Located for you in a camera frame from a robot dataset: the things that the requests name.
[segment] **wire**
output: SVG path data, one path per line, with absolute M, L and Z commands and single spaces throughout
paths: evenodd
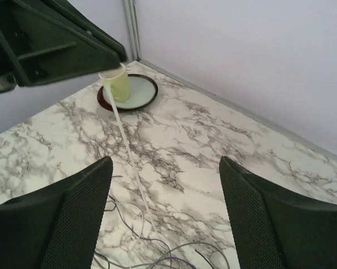
M 112 202 L 112 203 L 115 204 L 115 205 L 116 205 L 116 204 L 119 204 L 119 203 L 116 202 L 116 200 L 115 200 L 112 196 L 109 195 L 109 197 L 110 197 L 110 199 L 112 200 L 112 201 L 110 201 L 110 202 Z M 123 218 L 123 216 L 122 216 L 122 214 L 121 214 L 119 208 L 116 207 L 116 209 L 118 210 L 119 216 L 120 216 L 122 222 L 125 224 L 125 226 L 126 226 L 128 229 L 130 229 L 130 231 L 131 231 L 134 235 L 136 235 L 138 238 L 141 238 L 141 239 L 146 240 L 146 241 L 153 241 L 153 240 L 156 240 L 156 241 L 159 241 L 159 242 L 163 243 L 164 245 L 166 245 L 166 246 L 168 247 L 168 245 L 167 245 L 164 241 L 161 241 L 161 240 L 159 240 L 159 239 L 151 239 L 151 238 L 145 238 L 145 237 L 139 236 L 139 235 L 134 231 L 134 229 L 131 228 L 131 227 L 127 224 L 127 222 L 124 220 L 124 218 Z M 171 256 L 171 252 L 173 252 L 173 251 L 175 251 L 175 250 L 177 250 L 177 249 L 180 249 L 180 248 L 182 248 L 182 247 L 185 247 L 185 246 L 187 246 L 187 245 L 199 245 L 199 244 L 209 245 L 209 246 L 215 248 L 217 251 L 219 251 L 219 253 L 223 256 L 224 260 L 226 261 L 227 269 L 230 269 L 230 265 L 229 265 L 229 263 L 228 263 L 227 257 L 224 255 L 224 253 L 223 253 L 219 248 L 217 248 L 215 245 L 210 244 L 210 243 L 206 243 L 206 242 L 192 242 L 192 243 L 186 243 L 186 244 L 180 245 L 180 246 L 178 246 L 178 247 L 176 247 L 176 248 L 174 248 L 174 249 L 172 249 L 172 250 L 168 247 L 169 251 L 166 252 L 165 254 L 163 254 L 163 255 L 162 255 L 158 260 L 156 260 L 155 262 L 153 262 L 153 263 L 144 263 L 144 264 L 141 264 L 141 265 L 135 265 L 135 266 L 131 266 L 131 267 L 125 267 L 125 266 L 119 265 L 119 264 L 117 264 L 117 263 L 114 263 L 114 262 L 112 262 L 112 261 L 109 261 L 108 258 L 106 258 L 104 255 L 99 254 L 99 253 L 97 253 L 97 252 L 95 252 L 95 254 L 97 254 L 99 257 L 103 258 L 103 259 L 109 264 L 109 266 L 110 266 L 110 264 L 112 264 L 112 265 L 115 265 L 115 266 L 120 267 L 120 268 L 123 268 L 123 269 L 137 268 L 137 267 L 142 267 L 142 266 L 150 266 L 149 268 L 152 269 L 152 268 L 154 268 L 154 266 L 156 266 L 156 265 L 166 266 L 166 267 L 169 267 L 169 268 L 174 269 L 174 267 L 172 267 L 172 260 L 177 260 L 177 261 L 184 262 L 184 263 L 186 263 L 187 265 L 189 265 L 192 269 L 196 269 L 196 267 L 195 267 L 194 265 L 192 265 L 191 263 L 189 263 L 188 261 L 186 261 L 186 260 L 184 260 L 184 259 L 181 259 L 181 258 L 172 257 L 172 256 Z M 199 253 L 197 250 L 195 250 L 195 251 L 196 251 L 199 255 L 201 255 L 201 257 L 203 257 L 203 258 L 205 259 L 205 261 L 211 266 L 211 268 L 214 268 L 214 267 L 212 266 L 212 264 L 211 264 L 211 263 L 210 263 L 210 262 L 209 262 L 209 261 L 208 261 L 208 260 L 201 254 L 201 253 Z M 162 262 L 162 261 L 164 261 L 164 260 L 166 260 L 166 259 L 169 259 L 169 260 L 170 260 L 170 265 L 163 265 L 163 264 L 160 264 L 160 262 Z
M 119 211 L 119 208 L 117 207 L 117 205 L 123 205 L 123 206 L 127 205 L 127 206 L 133 206 L 133 207 L 137 208 L 140 211 L 140 213 L 141 213 L 141 218 L 142 218 L 141 231 L 140 231 L 139 235 L 136 235 L 135 243 L 134 243 L 134 245 L 131 247 L 131 249 L 128 252 L 129 259 L 132 261 L 131 256 L 130 256 L 131 252 L 133 251 L 133 249 L 137 245 L 137 242 L 139 241 L 139 239 L 142 236 L 142 233 L 144 232 L 144 223 L 145 223 L 144 212 L 140 209 L 140 207 L 138 207 L 137 205 L 134 205 L 132 203 L 115 203 L 115 204 L 116 204 L 116 208 L 118 209 L 118 212 L 120 212 L 120 211 Z
M 213 244 L 210 244 L 210 243 L 206 243 L 206 242 L 192 242 L 192 243 L 186 243 L 186 244 L 183 244 L 183 245 L 180 245 L 176 248 L 173 248 L 171 251 L 175 251 L 177 249 L 180 249 L 180 248 L 183 248 L 183 247 L 186 247 L 187 245 L 209 245 L 213 248 L 215 248 L 224 258 L 224 261 L 226 262 L 227 264 L 227 269 L 230 269 L 230 264 L 228 263 L 228 260 L 227 260 L 227 257 L 224 255 L 224 253 L 222 252 L 222 250 L 220 250 L 219 248 L 217 248 L 215 245 Z M 166 255 L 168 255 L 168 252 L 166 252 L 164 255 L 162 255 L 156 262 L 154 262 L 152 264 L 152 266 L 149 268 L 149 269 L 152 269 L 155 265 L 157 265 L 162 258 L 164 258 Z
M 117 266 L 117 267 L 119 267 L 119 268 L 122 268 L 122 269 L 129 269 L 129 267 L 127 267 L 127 266 L 122 266 L 122 265 L 119 265 L 119 264 L 117 264 L 117 263 L 115 263 L 115 262 L 109 261 L 108 258 L 106 258 L 104 255 L 102 255 L 102 254 L 100 254 L 100 253 L 98 253 L 98 252 L 95 252 L 95 254 L 96 254 L 97 256 L 99 256 L 100 258 L 104 259 L 104 260 L 109 264 L 109 266 L 110 266 L 110 265 L 115 265 L 115 266 Z M 161 259 L 161 260 L 160 260 L 158 263 L 156 263 L 156 264 L 153 264 L 153 263 L 142 263 L 142 264 L 139 264 L 139 265 L 134 265 L 134 266 L 132 266 L 131 268 L 138 268 L 138 267 L 142 267 L 142 266 L 151 266 L 151 265 L 160 265 L 160 266 L 164 266 L 164 267 L 169 267 L 169 268 L 171 268 L 171 269 L 177 269 L 176 267 L 173 267 L 173 266 L 170 266 L 170 265 L 166 265 L 166 264 L 164 264 L 164 263 L 160 263 L 160 262 L 162 262 L 162 261 L 164 261 L 164 260 L 166 260 L 166 259 L 170 259 L 170 257 L 163 258 L 163 259 Z M 185 261 L 184 259 L 176 258 L 176 257 L 172 257 L 172 259 L 176 259 L 176 260 L 178 260 L 178 261 L 185 262 L 185 263 L 187 263 L 188 265 L 190 265 L 190 264 L 189 264 L 187 261 Z M 100 264 L 100 268 L 106 269 L 102 264 Z
M 94 261 L 97 263 L 97 265 L 99 265 L 99 267 L 101 268 L 101 269 L 106 269 L 98 260 L 97 260 L 97 258 L 94 256 L 93 257 L 94 258 Z
M 211 266 L 212 269 L 214 269 L 213 265 L 209 262 L 209 260 L 205 256 L 203 256 L 202 253 L 200 253 L 197 249 L 195 249 L 195 251 L 198 255 L 200 255 L 202 258 L 204 258 L 204 260 Z
M 115 203 L 116 203 L 115 198 L 112 197 L 111 195 L 109 195 L 109 197 L 110 197 L 110 199 L 112 200 L 111 202 L 113 202 L 113 203 L 115 204 Z M 126 227 L 127 227 L 127 228 L 128 228 L 134 235 L 139 236 L 139 235 L 134 231 L 134 229 L 133 229 L 132 227 L 130 227 L 130 226 L 128 225 L 128 223 L 124 220 L 124 218 L 123 218 L 123 216 L 122 216 L 122 214 L 121 214 L 119 208 L 118 208 L 118 213 L 119 213 L 119 216 L 120 216 L 120 218 L 121 218 L 121 221 L 125 224 L 125 226 L 126 226 Z M 158 241 L 158 242 L 164 244 L 164 245 L 167 247 L 168 251 L 169 251 L 169 255 L 170 255 L 170 266 L 172 266 L 172 259 L 171 259 L 171 258 L 172 258 L 172 255 L 171 255 L 171 249 L 170 249 L 169 245 L 167 245 L 164 241 L 162 241 L 162 240 L 160 240 L 160 239 L 156 239 L 156 238 L 146 238 L 146 237 L 143 237 L 143 236 L 139 236 L 139 238 L 141 238 L 142 240 L 145 240 L 145 241 Z

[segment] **desk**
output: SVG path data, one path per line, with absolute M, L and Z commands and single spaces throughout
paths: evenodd
M 231 268 L 239 268 L 218 174 L 222 155 L 288 189 L 337 203 L 336 162 L 138 62 L 128 71 L 147 75 L 159 85 L 158 97 L 149 107 L 121 117 L 157 230 L 170 246 L 199 240 L 213 243 L 224 250 Z M 0 203 L 108 155 L 114 175 L 123 176 L 113 178 L 110 193 L 119 202 L 144 210 L 114 114 L 96 101 L 100 86 L 93 84 L 0 134 Z M 137 210 L 122 211 L 139 230 Z M 149 230 L 146 222 L 144 235 Z M 98 250 L 128 265 L 132 241 L 118 213 L 106 212 Z M 225 268 L 218 252 L 195 248 Z M 160 243 L 140 240 L 132 257 L 137 263 L 149 262 L 164 251 Z M 193 247 L 174 254 L 208 268 Z

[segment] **white wall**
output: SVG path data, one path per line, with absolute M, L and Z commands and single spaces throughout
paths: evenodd
M 137 8 L 143 59 L 337 154 L 337 1 Z
M 127 50 L 129 61 L 133 60 L 122 0 L 69 1 L 94 24 L 121 42 Z M 43 87 L 17 87 L 14 91 L 0 94 L 0 133 L 96 80 L 97 75 L 90 75 Z

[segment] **black plastic part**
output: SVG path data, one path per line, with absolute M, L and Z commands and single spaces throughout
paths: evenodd
M 337 205 L 289 191 L 228 157 L 219 171 L 242 269 L 337 269 Z
M 0 269 L 89 269 L 112 173 L 105 157 L 0 205 Z
M 66 0 L 0 1 L 0 75 L 45 85 L 120 67 L 124 47 Z

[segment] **white cable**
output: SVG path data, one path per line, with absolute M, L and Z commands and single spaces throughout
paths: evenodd
M 124 143 L 125 143 L 125 147 L 126 147 L 126 150 L 128 152 L 128 155 L 129 155 L 130 163 L 131 163 L 131 166 L 133 167 L 134 175 L 136 177 L 136 181 L 137 181 L 137 184 L 138 184 L 138 187 L 139 187 L 139 190 L 140 190 L 142 201 L 143 201 L 143 203 L 145 205 L 146 212 L 147 212 L 147 214 L 149 216 L 149 219 L 150 219 L 150 222 L 151 222 L 151 225 L 152 225 L 152 229 L 154 230 L 154 232 L 156 234 L 158 234 L 158 232 L 156 230 L 156 227 L 155 227 L 155 225 L 153 223 L 153 218 L 152 218 L 151 210 L 148 207 L 148 203 L 146 201 L 146 197 L 144 195 L 144 192 L 143 192 L 143 189 L 142 189 L 142 186 L 141 186 L 141 181 L 140 181 L 139 173 L 138 173 L 137 167 L 136 167 L 135 162 L 134 162 L 134 158 L 133 158 L 132 153 L 131 153 L 131 149 L 130 149 L 130 146 L 129 146 L 129 141 L 128 141 L 128 139 L 126 137 L 126 134 L 124 132 L 123 124 L 122 124 L 122 122 L 120 120 L 118 109 L 116 108 L 116 104 L 115 104 L 115 101 L 114 101 L 113 93 L 111 92 L 110 84 L 109 84 L 109 82 L 107 80 L 103 80 L 103 81 L 105 81 L 105 90 L 109 93 L 110 103 L 111 103 L 111 106 L 113 108 L 116 121 L 119 124 L 119 129 L 120 129 L 120 132 L 121 132 L 121 136 L 123 137 L 123 140 L 124 140 Z
M 129 252 L 128 252 L 129 260 L 132 261 L 130 254 L 131 254 L 131 252 L 133 251 L 133 249 L 135 248 L 137 242 L 139 241 L 139 239 L 141 238 L 141 236 L 142 236 L 142 234 L 143 234 L 143 232 L 144 232 L 144 224 L 145 224 L 144 212 L 141 210 L 140 207 L 138 207 L 137 205 L 134 205 L 134 204 L 132 204 L 132 203 L 116 203 L 116 202 L 114 202 L 114 203 L 116 204 L 116 206 L 118 206 L 118 205 L 122 205 L 122 206 L 133 206 L 133 207 L 137 208 L 137 209 L 140 211 L 140 213 L 141 213 L 141 218 L 142 218 L 141 231 L 140 231 L 140 233 L 138 234 L 139 236 L 136 237 L 136 240 L 135 240 L 134 245 L 130 248 L 130 250 L 129 250 Z

